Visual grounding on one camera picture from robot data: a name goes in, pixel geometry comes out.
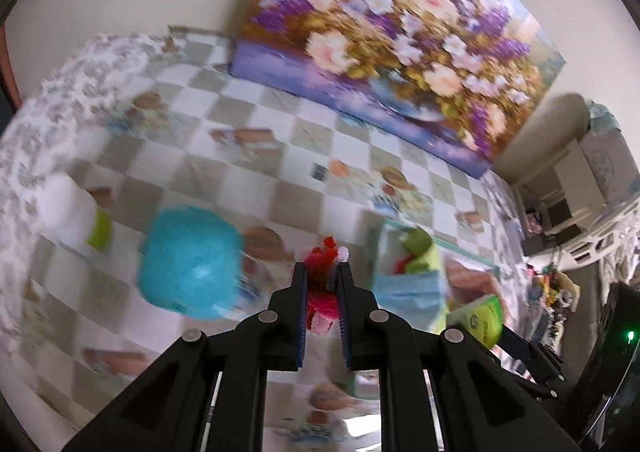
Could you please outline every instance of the floral painting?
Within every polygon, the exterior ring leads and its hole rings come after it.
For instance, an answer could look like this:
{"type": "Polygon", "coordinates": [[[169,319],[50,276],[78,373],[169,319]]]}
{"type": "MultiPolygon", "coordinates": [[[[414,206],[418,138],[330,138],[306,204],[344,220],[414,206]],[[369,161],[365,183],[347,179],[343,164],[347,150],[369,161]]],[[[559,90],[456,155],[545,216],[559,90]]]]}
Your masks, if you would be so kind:
{"type": "Polygon", "coordinates": [[[518,0],[253,0],[231,72],[478,177],[563,64],[518,0]]]}

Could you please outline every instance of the turquoise pom-pom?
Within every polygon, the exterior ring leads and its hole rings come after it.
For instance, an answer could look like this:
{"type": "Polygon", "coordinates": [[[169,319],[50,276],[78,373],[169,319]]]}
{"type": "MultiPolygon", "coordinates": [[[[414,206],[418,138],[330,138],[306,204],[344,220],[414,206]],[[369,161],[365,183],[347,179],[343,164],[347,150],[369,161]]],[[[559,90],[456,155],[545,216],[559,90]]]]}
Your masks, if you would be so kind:
{"type": "Polygon", "coordinates": [[[217,318],[238,294],[242,236],[213,212],[168,209],[152,220],[138,274],[151,304],[193,318],[217,318]]]}

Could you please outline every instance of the table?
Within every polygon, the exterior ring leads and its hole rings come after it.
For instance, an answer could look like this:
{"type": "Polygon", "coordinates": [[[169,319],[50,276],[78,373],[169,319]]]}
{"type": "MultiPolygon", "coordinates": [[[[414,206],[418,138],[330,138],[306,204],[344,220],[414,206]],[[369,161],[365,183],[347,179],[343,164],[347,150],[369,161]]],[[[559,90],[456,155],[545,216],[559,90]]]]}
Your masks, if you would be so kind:
{"type": "MultiPolygon", "coordinates": [[[[135,288],[140,242],[161,207],[213,209],[241,231],[266,226],[287,251],[334,235],[349,249],[354,278],[362,282],[369,270],[367,235],[381,219],[361,196],[351,195],[350,185],[330,175],[332,161],[364,174],[393,168],[432,198],[432,215],[422,225],[500,267],[517,328],[527,280],[502,221],[516,217],[513,198],[495,174],[470,178],[329,108],[228,76],[221,71],[230,56],[228,39],[197,32],[175,37],[167,50],[149,36],[98,36],[53,72],[0,141],[0,266],[10,272],[2,285],[3,342],[16,350],[25,377],[57,412],[81,428],[126,384],[91,370],[84,347],[155,358],[186,328],[212,334],[235,326],[154,307],[135,288]],[[158,93],[177,127],[162,136],[115,134],[113,111],[126,111],[145,92],[158,93]],[[265,157],[230,158],[209,135],[240,127],[272,129],[275,149],[265,157]],[[65,169],[84,188],[113,191],[113,243],[91,264],[56,245],[38,225],[35,192],[56,169],[65,169]],[[481,215],[482,234],[470,234],[456,222],[457,212],[470,210],[481,215]],[[36,301],[23,302],[27,279],[36,301]],[[50,325],[39,327],[30,310],[41,310],[50,325]]],[[[282,424],[284,412],[304,402],[314,385],[333,381],[340,353],[330,350],[339,341],[336,328],[327,337],[310,336],[305,368],[270,376],[267,426],[282,424]]],[[[278,432],[275,441],[284,431],[278,432]]],[[[345,450],[353,450],[352,441],[344,442],[345,450]]]]}

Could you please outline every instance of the wall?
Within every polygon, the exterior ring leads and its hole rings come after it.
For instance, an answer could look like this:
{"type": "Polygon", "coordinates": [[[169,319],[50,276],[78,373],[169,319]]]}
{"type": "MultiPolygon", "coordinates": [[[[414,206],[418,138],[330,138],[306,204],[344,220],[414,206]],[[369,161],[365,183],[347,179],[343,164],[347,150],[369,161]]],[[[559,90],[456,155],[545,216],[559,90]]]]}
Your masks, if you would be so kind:
{"type": "MultiPolygon", "coordinates": [[[[617,115],[640,156],[640,32],[620,0],[521,0],[556,41],[567,65],[523,131],[497,162],[515,178],[584,130],[580,97],[617,115]]],[[[7,21],[10,55],[27,94],[92,34],[163,33],[167,23],[234,33],[247,0],[20,0],[7,21]]]]}

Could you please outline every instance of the checkered tablecloth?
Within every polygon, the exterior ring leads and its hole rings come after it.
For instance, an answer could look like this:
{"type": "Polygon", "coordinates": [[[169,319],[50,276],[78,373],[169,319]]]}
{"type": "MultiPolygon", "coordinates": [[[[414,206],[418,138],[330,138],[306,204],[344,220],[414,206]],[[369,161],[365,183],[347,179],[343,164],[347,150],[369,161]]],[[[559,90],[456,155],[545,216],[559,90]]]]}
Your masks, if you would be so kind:
{"type": "MultiPolygon", "coordinates": [[[[318,168],[339,159],[363,171],[400,169],[407,181],[433,198],[426,228],[461,248],[511,270],[504,253],[500,206],[492,198],[508,195],[494,175],[492,194],[470,178],[394,135],[357,126],[337,112],[215,70],[228,62],[228,39],[190,33],[184,59],[150,64],[121,90],[130,100],[145,90],[158,92],[182,128],[162,143],[116,136],[100,125],[81,134],[70,174],[85,188],[111,187],[115,204],[113,244],[91,265],[40,238],[31,278],[44,291],[44,311],[54,327],[39,346],[23,340],[20,355],[33,368],[36,388],[47,403],[82,427],[116,394],[84,363],[84,347],[142,350],[154,357],[186,327],[208,333],[231,321],[193,321],[145,302],[135,287],[138,248],[155,212],[191,204],[212,209],[241,231],[255,225],[274,229],[288,250],[315,245],[334,235],[350,250],[356,281],[368,273],[367,237],[380,217],[350,201],[344,189],[318,179],[318,168]],[[209,135],[212,129],[266,127],[274,131],[276,151],[268,157],[228,163],[209,135]],[[476,210],[484,231],[474,235],[456,222],[459,211],[476,210]]],[[[522,298],[519,276],[503,275],[505,296],[517,317],[522,298]]]]}

